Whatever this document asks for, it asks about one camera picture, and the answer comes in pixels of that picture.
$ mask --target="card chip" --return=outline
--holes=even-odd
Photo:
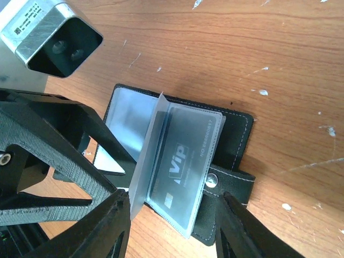
[[[172,201],[173,201],[173,195],[166,193],[164,205],[167,208],[171,209]]]

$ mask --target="label sticker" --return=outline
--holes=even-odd
[[[18,20],[12,26],[12,32],[14,35],[19,36],[25,30],[28,30],[32,22],[37,18],[37,15],[42,11],[42,8],[37,2],[33,2],[27,8],[27,11],[18,18]]]

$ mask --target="wood grain surface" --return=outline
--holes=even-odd
[[[322,1],[203,0],[193,9],[194,0],[74,0],[105,41],[46,91],[101,117],[116,83],[252,114],[241,163],[257,177],[249,211],[306,257],[341,257],[344,2]],[[51,178],[30,191],[85,196]],[[42,225],[53,237],[71,223]],[[215,256],[146,207],[132,223],[127,257]]]

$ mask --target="wallet strap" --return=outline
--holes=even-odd
[[[230,171],[222,167],[211,164],[207,178],[217,178],[215,187],[210,188],[204,185],[203,193],[210,197],[219,197],[224,192],[229,192],[244,206],[247,206],[255,177],[244,171]]]

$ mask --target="black wallet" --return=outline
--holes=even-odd
[[[123,84],[117,84],[114,89],[116,88],[127,88],[157,98],[159,97],[159,93],[157,92],[129,87]],[[253,117],[246,113],[224,109],[222,107],[207,105],[177,97],[165,97],[168,101],[173,103],[219,111],[223,116],[226,116],[226,121],[220,135],[218,146],[208,172],[208,174],[213,173],[216,175],[218,183],[213,188],[204,185],[202,201],[200,203],[196,222],[192,231],[193,237],[205,245],[210,246],[215,242],[216,226],[214,211],[216,210],[219,195],[222,195],[224,192],[229,192],[242,205],[247,206],[248,204],[255,177],[246,172],[240,171],[239,164],[253,126]],[[104,121],[107,119],[109,107],[110,105],[105,113]]]

